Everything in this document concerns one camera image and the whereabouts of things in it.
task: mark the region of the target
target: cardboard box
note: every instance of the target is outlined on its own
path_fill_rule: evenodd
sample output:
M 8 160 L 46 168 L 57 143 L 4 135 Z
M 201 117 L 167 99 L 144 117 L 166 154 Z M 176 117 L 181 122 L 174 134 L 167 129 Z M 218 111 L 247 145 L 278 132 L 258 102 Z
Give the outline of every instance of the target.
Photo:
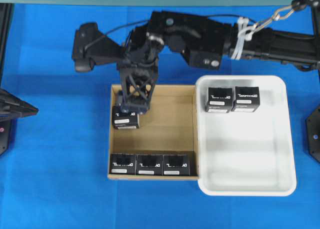
M 157 85 L 150 110 L 139 116 L 139 129 L 117 130 L 112 125 L 112 106 L 120 85 L 111 86 L 109 157 L 110 154 L 188 155 L 190 176 L 179 175 L 126 175 L 108 173 L 109 179 L 195 181 L 197 163 L 197 112 L 195 85 Z
M 112 174 L 136 174 L 137 156 L 134 154 L 111 154 L 110 173 Z
M 163 155 L 137 155 L 136 174 L 162 176 L 164 171 Z
M 188 155 L 163 155 L 163 174 L 168 176 L 189 176 Z
M 112 124 L 115 129 L 139 128 L 139 115 L 136 112 L 123 113 L 120 106 L 112 107 Z
M 260 106 L 259 87 L 236 86 L 234 93 L 233 112 L 253 113 Z
M 234 106 L 232 88 L 209 87 L 205 111 L 208 113 L 229 113 Z

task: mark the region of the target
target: cardboard box bottom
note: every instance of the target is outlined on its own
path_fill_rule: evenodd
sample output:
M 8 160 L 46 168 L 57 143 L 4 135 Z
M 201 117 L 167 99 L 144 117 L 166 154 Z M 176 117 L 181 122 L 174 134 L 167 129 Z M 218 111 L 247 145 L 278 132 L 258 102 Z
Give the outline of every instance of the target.
M 120 85 L 111 86 L 110 108 Z M 110 120 L 108 178 L 113 180 L 195 181 L 197 164 L 197 113 L 194 85 L 157 85 L 150 110 L 141 115 L 139 129 L 116 130 Z M 190 176 L 111 174 L 110 154 L 187 154 Z

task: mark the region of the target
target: blue cloth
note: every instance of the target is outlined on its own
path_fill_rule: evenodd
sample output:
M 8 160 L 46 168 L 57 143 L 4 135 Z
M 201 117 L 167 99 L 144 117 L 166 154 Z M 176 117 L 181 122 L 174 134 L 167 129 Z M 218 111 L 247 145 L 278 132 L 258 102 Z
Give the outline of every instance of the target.
M 305 118 L 320 103 L 317 71 L 224 58 L 220 71 L 190 68 L 178 54 L 160 55 L 161 84 L 194 84 L 203 75 L 276 75 L 287 85 L 297 188 L 288 197 L 207 196 L 196 181 L 107 179 L 110 85 L 114 64 L 78 74 L 71 52 L 82 23 L 101 31 L 148 19 L 154 7 L 23 5 L 14 8 L 2 87 L 39 108 L 18 119 L 10 149 L 0 157 L 1 229 L 318 229 L 320 164 L 307 153 Z M 167 7 L 256 20 L 275 7 Z M 236 18 L 216 18 L 234 23 Z M 309 9 L 277 30 L 312 34 Z M 118 43 L 129 28 L 110 36 Z

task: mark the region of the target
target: white tray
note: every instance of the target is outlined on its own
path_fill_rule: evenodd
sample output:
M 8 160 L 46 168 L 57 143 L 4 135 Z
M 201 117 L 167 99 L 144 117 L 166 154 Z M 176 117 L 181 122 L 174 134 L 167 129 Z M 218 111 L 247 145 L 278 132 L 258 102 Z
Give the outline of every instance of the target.
M 253 113 L 205 112 L 208 87 L 259 87 Z M 297 185 L 285 83 L 207 75 L 196 82 L 200 189 L 211 196 L 288 196 Z

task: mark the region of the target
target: small black box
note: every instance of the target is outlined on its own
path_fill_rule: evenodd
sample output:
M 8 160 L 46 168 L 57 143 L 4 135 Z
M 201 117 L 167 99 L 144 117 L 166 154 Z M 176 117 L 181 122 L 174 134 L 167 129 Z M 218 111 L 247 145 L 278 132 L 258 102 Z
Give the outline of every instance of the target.
M 164 176 L 190 176 L 188 155 L 163 155 Z
M 137 155 L 136 174 L 162 176 L 164 157 L 162 155 Z
M 136 173 L 136 155 L 111 154 L 110 173 L 134 175 Z
M 209 87 L 205 111 L 208 113 L 228 113 L 233 107 L 232 88 Z
M 259 87 L 235 87 L 233 112 L 253 113 L 259 106 Z
M 123 113 L 120 106 L 112 107 L 112 125 L 115 129 L 139 128 L 139 115 L 136 112 Z

